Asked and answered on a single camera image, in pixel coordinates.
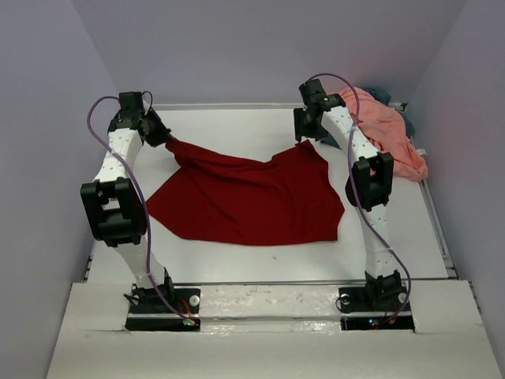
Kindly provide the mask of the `red t shirt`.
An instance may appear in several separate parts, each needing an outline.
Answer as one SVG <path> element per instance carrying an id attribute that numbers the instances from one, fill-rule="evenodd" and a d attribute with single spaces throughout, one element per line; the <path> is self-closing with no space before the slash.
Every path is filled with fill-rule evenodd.
<path id="1" fill-rule="evenodd" d="M 179 140 L 179 165 L 148 199 L 151 217 L 180 238 L 245 246 L 335 242 L 344 205 L 328 162 L 308 141 L 267 162 Z"/>

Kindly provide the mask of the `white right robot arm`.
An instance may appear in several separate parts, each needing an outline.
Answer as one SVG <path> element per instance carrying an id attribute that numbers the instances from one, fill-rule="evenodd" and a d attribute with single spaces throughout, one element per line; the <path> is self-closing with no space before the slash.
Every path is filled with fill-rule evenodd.
<path id="1" fill-rule="evenodd" d="M 319 141 L 331 136 L 346 153 L 346 196 L 359 216 L 365 242 L 365 284 L 340 289 L 336 304 L 342 313 L 397 317 L 406 308 L 409 289 L 401 277 L 406 267 L 392 250 L 387 231 L 394 159 L 368 141 L 358 127 L 358 111 L 349 111 L 339 94 L 326 93 L 320 75 L 302 83 L 299 92 L 304 106 L 294 110 L 295 138 Z"/>

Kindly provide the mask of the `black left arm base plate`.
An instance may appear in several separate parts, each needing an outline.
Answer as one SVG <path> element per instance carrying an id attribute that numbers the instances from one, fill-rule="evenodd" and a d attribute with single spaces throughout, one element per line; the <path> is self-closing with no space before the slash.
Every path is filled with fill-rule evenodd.
<path id="1" fill-rule="evenodd" d="M 129 303 L 125 328 L 130 332 L 199 332 L 201 289 L 175 287 L 174 294 L 173 311 L 154 291 L 142 300 L 133 286 L 129 294 L 123 294 Z"/>

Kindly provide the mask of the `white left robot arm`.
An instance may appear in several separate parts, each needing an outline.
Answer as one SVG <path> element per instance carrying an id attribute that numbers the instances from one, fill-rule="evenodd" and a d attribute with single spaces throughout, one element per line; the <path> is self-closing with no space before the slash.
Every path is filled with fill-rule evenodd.
<path id="1" fill-rule="evenodd" d="M 160 145 L 170 130 L 152 104 L 144 101 L 146 95 L 146 91 L 121 92 L 113 98 L 119 108 L 105 138 L 88 127 L 106 155 L 98 174 L 81 186 L 80 197 L 94 239 L 118 253 L 134 276 L 130 304 L 165 312 L 174 308 L 174 285 L 152 252 L 151 222 L 133 166 L 145 144 Z"/>

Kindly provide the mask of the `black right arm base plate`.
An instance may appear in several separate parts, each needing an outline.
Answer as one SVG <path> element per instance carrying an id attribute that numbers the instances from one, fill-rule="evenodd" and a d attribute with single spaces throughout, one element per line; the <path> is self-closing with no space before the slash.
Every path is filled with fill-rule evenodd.
<path id="1" fill-rule="evenodd" d="M 365 297 L 364 287 L 340 287 L 335 307 L 340 312 L 344 332 L 374 330 L 414 331 L 410 304 L 403 305 L 406 290 L 386 297 L 376 305 Z"/>

